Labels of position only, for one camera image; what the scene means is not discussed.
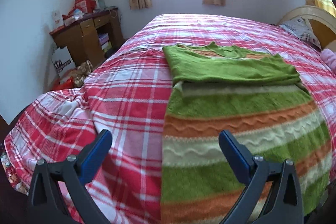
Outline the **green striped knit sweater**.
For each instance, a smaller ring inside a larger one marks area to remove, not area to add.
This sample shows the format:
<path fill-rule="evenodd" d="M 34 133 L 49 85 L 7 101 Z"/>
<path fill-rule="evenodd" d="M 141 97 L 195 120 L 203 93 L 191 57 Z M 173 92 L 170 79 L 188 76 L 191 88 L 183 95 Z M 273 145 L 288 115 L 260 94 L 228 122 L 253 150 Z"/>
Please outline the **green striped knit sweater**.
<path fill-rule="evenodd" d="M 253 155 L 292 159 L 303 215 L 329 183 L 332 144 L 325 118 L 298 71 L 280 55 L 238 46 L 165 46 L 173 78 L 162 139 L 161 221 L 217 223 L 243 184 L 223 155 L 229 131 Z"/>

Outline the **red plaid bed blanket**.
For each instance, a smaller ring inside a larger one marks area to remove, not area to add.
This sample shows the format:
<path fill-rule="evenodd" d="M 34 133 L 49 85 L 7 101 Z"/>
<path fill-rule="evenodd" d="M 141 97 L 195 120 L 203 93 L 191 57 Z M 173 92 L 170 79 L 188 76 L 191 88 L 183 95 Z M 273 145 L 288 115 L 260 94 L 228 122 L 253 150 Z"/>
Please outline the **red plaid bed blanket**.
<path fill-rule="evenodd" d="M 335 74 L 321 52 L 279 26 L 218 15 L 163 14 L 91 73 L 82 87 L 48 92 L 26 107 L 4 141 L 5 156 L 19 179 L 17 193 L 28 200 L 38 160 L 54 163 L 78 155 L 108 130 L 112 145 L 85 188 L 109 223 L 163 223 L 163 124 L 173 89 L 163 48 L 210 43 L 280 55 L 295 67 L 329 129 L 333 158 L 323 194 L 327 192 L 335 184 Z M 266 183 L 250 223 L 259 216 L 271 185 Z M 71 217 L 84 223 L 65 183 L 59 187 Z M 314 211 L 321 208 L 321 199 Z M 303 222 L 311 213 L 303 215 Z"/>

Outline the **gold patterned bag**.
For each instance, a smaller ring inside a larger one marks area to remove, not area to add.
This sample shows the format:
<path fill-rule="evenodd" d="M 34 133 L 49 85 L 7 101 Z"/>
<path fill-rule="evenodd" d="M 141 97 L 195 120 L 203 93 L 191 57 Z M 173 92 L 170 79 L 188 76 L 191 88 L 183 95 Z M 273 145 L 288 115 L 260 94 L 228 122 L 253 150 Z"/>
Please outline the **gold patterned bag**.
<path fill-rule="evenodd" d="M 84 84 L 84 80 L 93 72 L 93 65 L 89 60 L 83 62 L 73 73 L 74 87 L 80 88 Z"/>

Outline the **white paper shopping bag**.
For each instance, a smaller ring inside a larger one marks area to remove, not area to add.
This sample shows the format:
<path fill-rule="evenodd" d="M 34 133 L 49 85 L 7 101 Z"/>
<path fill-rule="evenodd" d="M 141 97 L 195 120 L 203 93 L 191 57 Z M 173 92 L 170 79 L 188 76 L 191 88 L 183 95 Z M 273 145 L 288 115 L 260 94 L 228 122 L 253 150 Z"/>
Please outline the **white paper shopping bag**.
<path fill-rule="evenodd" d="M 52 54 L 51 60 L 60 78 L 68 71 L 76 68 L 67 47 L 57 48 Z"/>

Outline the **pink pillow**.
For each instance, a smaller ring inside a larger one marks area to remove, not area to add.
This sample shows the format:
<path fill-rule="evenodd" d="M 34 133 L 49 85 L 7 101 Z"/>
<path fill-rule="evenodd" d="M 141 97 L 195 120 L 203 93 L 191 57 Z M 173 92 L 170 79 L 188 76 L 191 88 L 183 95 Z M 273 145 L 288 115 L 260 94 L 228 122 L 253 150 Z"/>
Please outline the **pink pillow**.
<path fill-rule="evenodd" d="M 324 49 L 321 52 L 321 60 L 336 74 L 336 54 L 330 49 Z"/>

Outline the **brown wooden desk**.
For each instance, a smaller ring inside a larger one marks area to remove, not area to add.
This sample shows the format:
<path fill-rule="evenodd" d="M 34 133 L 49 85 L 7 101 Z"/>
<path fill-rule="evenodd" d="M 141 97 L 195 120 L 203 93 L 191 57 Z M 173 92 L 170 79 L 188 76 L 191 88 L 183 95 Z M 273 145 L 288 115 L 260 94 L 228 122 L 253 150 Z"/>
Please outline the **brown wooden desk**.
<path fill-rule="evenodd" d="M 94 67 L 105 60 L 105 53 L 99 42 L 100 34 L 108 34 L 112 49 L 117 51 L 125 42 L 123 38 L 118 7 L 86 14 L 69 26 L 50 32 L 59 48 L 67 47 L 76 65 L 89 60 Z"/>

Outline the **grey patterned pillow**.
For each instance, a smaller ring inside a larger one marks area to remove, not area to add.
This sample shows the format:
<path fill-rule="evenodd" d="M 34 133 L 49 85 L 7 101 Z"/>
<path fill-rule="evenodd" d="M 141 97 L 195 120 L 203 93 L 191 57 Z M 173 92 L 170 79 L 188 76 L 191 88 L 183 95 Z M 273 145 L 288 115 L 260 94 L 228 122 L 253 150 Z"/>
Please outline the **grey patterned pillow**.
<path fill-rule="evenodd" d="M 297 16 L 291 20 L 287 20 L 278 25 L 285 31 L 294 35 L 302 42 L 313 47 L 315 50 L 322 51 L 321 44 L 314 32 L 305 23 L 302 17 Z"/>

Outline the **white card on desk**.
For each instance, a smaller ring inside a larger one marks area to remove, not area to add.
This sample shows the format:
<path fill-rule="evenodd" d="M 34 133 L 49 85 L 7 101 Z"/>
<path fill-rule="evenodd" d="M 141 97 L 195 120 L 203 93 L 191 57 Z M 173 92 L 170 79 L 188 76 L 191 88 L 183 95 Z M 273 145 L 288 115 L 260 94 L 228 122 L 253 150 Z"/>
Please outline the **white card on desk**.
<path fill-rule="evenodd" d="M 54 10 L 52 12 L 52 20 L 54 24 L 54 29 L 57 29 L 64 25 L 63 17 L 59 10 Z"/>

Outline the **cream wooden headboard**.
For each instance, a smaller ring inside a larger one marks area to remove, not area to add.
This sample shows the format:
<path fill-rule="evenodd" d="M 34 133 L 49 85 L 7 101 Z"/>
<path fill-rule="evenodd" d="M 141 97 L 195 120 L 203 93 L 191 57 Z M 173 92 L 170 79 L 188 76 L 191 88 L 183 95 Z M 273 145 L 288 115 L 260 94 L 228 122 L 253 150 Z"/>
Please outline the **cream wooden headboard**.
<path fill-rule="evenodd" d="M 319 39 L 322 49 L 328 48 L 335 52 L 335 17 L 329 12 L 315 6 L 301 6 L 286 13 L 278 24 L 291 20 L 297 16 L 302 17 L 307 26 Z"/>

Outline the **red gift box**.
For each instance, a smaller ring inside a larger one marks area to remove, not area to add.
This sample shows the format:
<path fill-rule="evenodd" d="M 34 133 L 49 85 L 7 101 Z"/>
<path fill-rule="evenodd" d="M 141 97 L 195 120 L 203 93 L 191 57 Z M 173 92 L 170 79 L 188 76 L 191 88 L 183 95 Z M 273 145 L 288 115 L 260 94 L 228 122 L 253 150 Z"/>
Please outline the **red gift box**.
<path fill-rule="evenodd" d="M 94 0 L 75 0 L 75 7 L 84 14 L 92 14 L 96 7 L 96 2 Z"/>

